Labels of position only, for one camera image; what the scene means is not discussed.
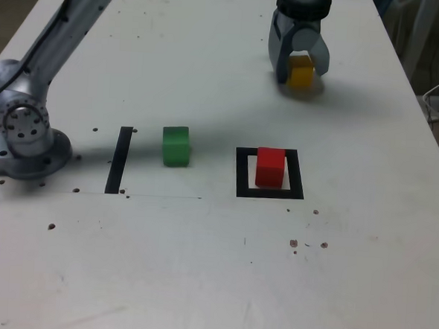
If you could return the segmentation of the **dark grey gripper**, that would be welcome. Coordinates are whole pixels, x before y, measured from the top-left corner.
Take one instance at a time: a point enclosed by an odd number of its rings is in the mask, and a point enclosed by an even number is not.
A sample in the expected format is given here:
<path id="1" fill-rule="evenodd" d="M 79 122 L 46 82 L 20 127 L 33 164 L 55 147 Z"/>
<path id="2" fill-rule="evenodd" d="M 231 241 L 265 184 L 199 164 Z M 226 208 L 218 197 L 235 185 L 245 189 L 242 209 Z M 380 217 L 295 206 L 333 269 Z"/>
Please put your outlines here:
<path id="1" fill-rule="evenodd" d="M 293 27 L 298 26 L 294 36 Z M 328 72 L 330 53 L 323 37 L 315 30 L 321 29 L 321 21 L 304 21 L 293 19 L 276 9 L 272 15 L 268 47 L 275 78 L 278 83 L 285 83 L 288 78 L 289 55 L 293 51 L 306 52 L 312 60 L 315 72 L 323 76 Z"/>

